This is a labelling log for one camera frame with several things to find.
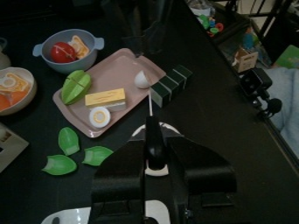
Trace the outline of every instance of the toy food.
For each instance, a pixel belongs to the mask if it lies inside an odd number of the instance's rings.
[[[87,165],[101,165],[114,151],[103,146],[95,146],[86,149],[86,158],[82,162]]]
[[[8,101],[7,97],[0,94],[0,111],[8,109],[11,107],[11,102]]]
[[[58,42],[51,49],[51,58],[56,63],[70,63],[77,60],[77,51],[68,43]]]
[[[72,40],[68,44],[75,49],[78,59],[83,59],[90,54],[90,49],[78,35],[72,36]]]
[[[66,127],[60,130],[59,145],[66,156],[81,150],[79,136],[70,127]]]
[[[12,106],[27,96],[28,91],[16,91],[11,93]]]
[[[90,74],[78,70],[70,74],[64,81],[60,98],[64,104],[72,104],[87,94],[91,86]]]
[[[24,91],[28,88],[28,81],[22,79],[15,73],[7,73],[0,79],[0,91]]]
[[[107,108],[95,107],[89,114],[89,120],[94,127],[105,128],[111,119],[111,114]]]
[[[51,175],[64,175],[78,169],[75,161],[64,155],[48,156],[47,159],[47,165],[42,170]]]

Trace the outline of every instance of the plate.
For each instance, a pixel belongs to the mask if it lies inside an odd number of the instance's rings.
[[[102,129],[95,128],[90,123],[90,108],[86,106],[85,98],[66,105],[62,102],[62,89],[54,94],[54,102],[64,117],[89,137],[99,137],[147,97],[149,89],[141,89],[135,85],[135,77],[142,70],[150,76],[153,84],[166,75],[165,70],[147,57],[137,58],[131,50],[123,48],[87,71],[91,75],[89,94],[117,88],[126,90],[126,109],[111,113],[111,122]]]

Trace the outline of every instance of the black surface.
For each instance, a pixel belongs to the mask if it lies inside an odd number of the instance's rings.
[[[194,222],[297,223],[298,170],[279,144],[279,136],[257,116],[230,64],[185,6],[183,1],[174,1],[163,51],[146,56],[165,71],[182,64],[195,76],[189,88],[163,109],[154,106],[154,113],[162,122],[170,123],[193,141],[229,160],[238,180],[238,193],[230,196],[235,206],[206,209],[201,199],[191,199],[199,208],[194,211]],[[91,180],[98,168],[82,163],[83,150],[71,156],[79,165],[74,173],[55,177],[42,171],[47,156],[62,154],[60,129],[74,126],[52,101],[66,75],[54,72],[43,59],[32,56],[32,50],[55,32],[70,28],[86,29],[106,39],[98,61],[123,46],[119,32],[102,18],[71,22],[47,17],[2,27],[14,66],[32,72],[39,88],[30,106],[15,115],[0,117],[0,122],[31,143],[0,174],[2,224],[38,224],[63,209],[91,206]],[[145,100],[102,137],[90,139],[74,128],[81,148],[102,145],[115,151],[146,123],[147,115]],[[159,189],[161,198],[170,199],[167,177],[162,178],[161,185],[151,184],[151,179],[147,184],[149,192]]]

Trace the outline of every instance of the orange food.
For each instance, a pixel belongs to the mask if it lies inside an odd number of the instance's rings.
[[[27,91],[16,91],[11,93],[12,106],[27,96]]]
[[[3,94],[0,94],[0,111],[8,109],[10,107],[11,107],[11,103],[7,97]]]
[[[78,59],[83,59],[90,54],[90,49],[78,35],[72,36],[72,40],[68,44],[75,49]]]

